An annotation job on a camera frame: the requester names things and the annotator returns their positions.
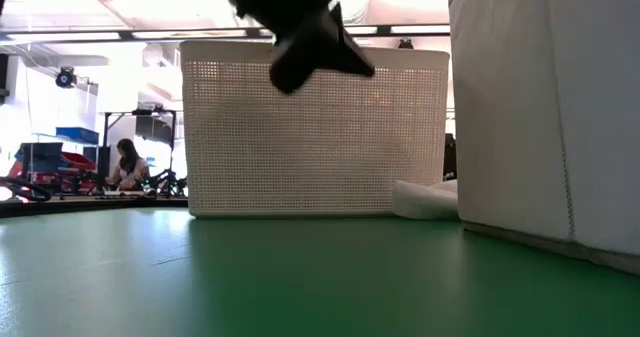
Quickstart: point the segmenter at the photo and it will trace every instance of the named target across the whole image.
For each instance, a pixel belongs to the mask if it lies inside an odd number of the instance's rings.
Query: white perforated panel
[[[376,77],[269,81],[271,46],[181,45],[194,215],[391,210],[396,180],[442,180],[449,56],[368,50]]]

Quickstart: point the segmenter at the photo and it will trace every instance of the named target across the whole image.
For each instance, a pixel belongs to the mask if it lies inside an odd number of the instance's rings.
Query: white wall
[[[9,58],[7,89],[11,95],[0,106],[0,175],[22,142],[37,141],[39,134],[53,136],[56,127],[94,129],[95,95],[57,87],[52,76],[26,66],[18,56]]]

